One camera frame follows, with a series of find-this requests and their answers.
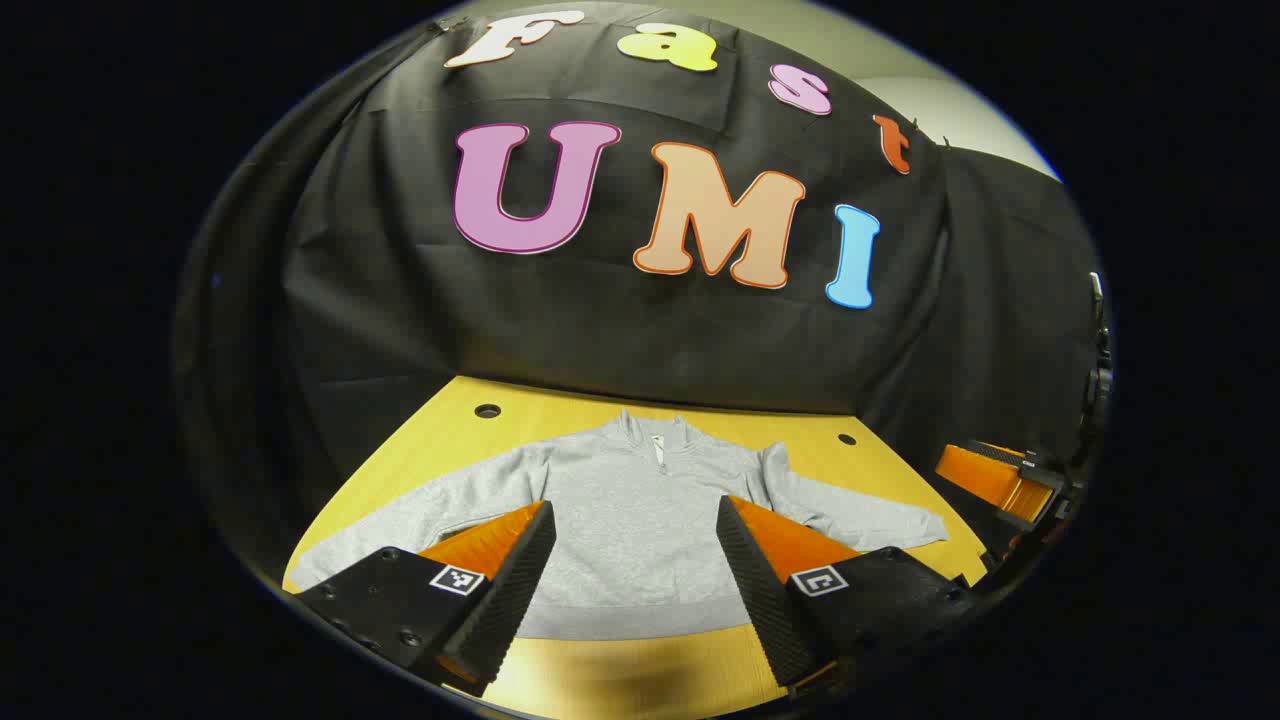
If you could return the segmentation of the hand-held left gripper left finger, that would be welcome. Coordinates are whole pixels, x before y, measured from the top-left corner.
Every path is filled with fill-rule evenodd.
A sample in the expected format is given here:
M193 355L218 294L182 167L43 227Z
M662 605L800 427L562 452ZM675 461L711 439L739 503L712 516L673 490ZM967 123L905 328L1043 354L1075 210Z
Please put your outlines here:
M538 501L428 550L380 547L300 600L416 678L480 696L497 679L556 537L554 509Z

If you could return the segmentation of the grey sweatshirt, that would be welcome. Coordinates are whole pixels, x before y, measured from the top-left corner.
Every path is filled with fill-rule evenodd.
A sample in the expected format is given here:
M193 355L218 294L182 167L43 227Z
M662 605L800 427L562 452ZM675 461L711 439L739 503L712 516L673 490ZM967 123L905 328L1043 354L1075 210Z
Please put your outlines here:
M751 450L682 418L621 413L438 477L294 560L306 591L393 546L422 551L536 501L556 544L518 629L552 641L635 641L749 620L716 534L721 498L745 498L859 552L948 538L942 516L799 475L781 442Z

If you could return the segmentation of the black backdrop cloth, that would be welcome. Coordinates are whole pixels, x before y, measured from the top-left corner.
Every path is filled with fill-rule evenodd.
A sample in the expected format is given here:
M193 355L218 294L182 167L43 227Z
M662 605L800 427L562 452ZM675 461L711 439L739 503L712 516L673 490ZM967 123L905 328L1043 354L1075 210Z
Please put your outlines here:
M950 442L1087 447L1107 309L1043 160L694 12L452 67L503 12L424 22L236 168L175 310L180 438L228 544L279 575L448 382L854 416L928 474Z

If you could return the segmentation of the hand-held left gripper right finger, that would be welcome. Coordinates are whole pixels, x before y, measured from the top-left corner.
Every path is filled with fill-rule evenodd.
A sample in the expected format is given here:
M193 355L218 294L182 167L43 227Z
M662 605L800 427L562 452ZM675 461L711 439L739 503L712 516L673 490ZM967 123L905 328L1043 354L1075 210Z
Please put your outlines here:
M721 498L716 533L774 679L795 700L902 671L983 607L905 550L860 553L744 498Z

